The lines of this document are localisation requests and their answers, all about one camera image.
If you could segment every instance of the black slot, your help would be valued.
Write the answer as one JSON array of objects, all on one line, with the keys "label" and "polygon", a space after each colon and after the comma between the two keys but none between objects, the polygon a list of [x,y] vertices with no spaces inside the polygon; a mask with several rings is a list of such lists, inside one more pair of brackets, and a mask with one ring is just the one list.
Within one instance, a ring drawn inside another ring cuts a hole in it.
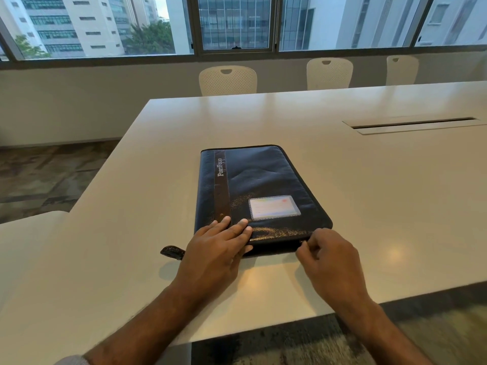
[{"label": "black slot", "polygon": [[413,124],[429,124],[429,123],[444,123],[444,122],[465,122],[467,120],[478,120],[477,118],[453,118],[453,119],[437,119],[437,120],[422,120],[420,122],[402,122],[402,123],[389,123],[389,124],[371,124],[371,125],[351,125],[354,129],[364,128],[380,128],[384,126],[400,126],[400,125],[413,125]]}]

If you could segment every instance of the white table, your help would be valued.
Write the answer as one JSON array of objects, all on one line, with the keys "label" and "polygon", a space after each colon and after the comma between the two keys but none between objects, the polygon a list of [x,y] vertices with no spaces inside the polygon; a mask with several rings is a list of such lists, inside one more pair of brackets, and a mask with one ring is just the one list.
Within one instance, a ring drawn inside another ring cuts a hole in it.
[{"label": "white table", "polygon": [[[487,82],[150,100],[0,313],[0,363],[83,353],[166,287],[192,237],[200,151],[283,147],[378,302],[487,280],[487,126],[361,135],[345,122],[475,116]],[[293,254],[247,259],[187,343],[330,313]]]}]

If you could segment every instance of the forearm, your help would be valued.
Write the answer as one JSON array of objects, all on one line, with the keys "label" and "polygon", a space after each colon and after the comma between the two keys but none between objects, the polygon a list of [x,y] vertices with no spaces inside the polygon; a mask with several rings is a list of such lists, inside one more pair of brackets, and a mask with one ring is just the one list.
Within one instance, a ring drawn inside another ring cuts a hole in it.
[{"label": "forearm", "polygon": [[201,307],[183,291],[169,286],[84,357],[91,365],[152,365]]},{"label": "forearm", "polygon": [[347,325],[378,365],[432,365],[378,304],[371,301],[362,309],[360,318],[351,317]]}]

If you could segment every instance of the tree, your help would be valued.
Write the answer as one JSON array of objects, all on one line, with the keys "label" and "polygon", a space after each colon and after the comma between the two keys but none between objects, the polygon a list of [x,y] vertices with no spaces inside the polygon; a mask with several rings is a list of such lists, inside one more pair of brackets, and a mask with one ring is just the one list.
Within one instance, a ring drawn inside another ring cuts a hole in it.
[{"label": "tree", "polygon": [[123,43],[128,55],[175,53],[171,24],[162,20],[144,27],[132,25],[132,36]]},{"label": "tree", "polygon": [[15,43],[21,50],[22,55],[26,59],[38,59],[38,58],[46,58],[51,57],[51,54],[44,51],[39,46],[31,46],[29,41],[27,40],[27,36],[22,34],[15,37]]}]

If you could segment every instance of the black leather portfolio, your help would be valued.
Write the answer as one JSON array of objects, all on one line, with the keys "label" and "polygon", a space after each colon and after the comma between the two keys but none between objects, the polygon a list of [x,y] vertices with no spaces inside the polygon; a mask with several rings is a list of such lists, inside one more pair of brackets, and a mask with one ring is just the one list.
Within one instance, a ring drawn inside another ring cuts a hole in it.
[{"label": "black leather portfolio", "polygon": [[[249,220],[253,228],[244,257],[293,252],[316,228],[333,223],[289,161],[275,145],[213,148],[200,159],[194,231],[221,221]],[[162,254],[182,258],[166,247]]]}]

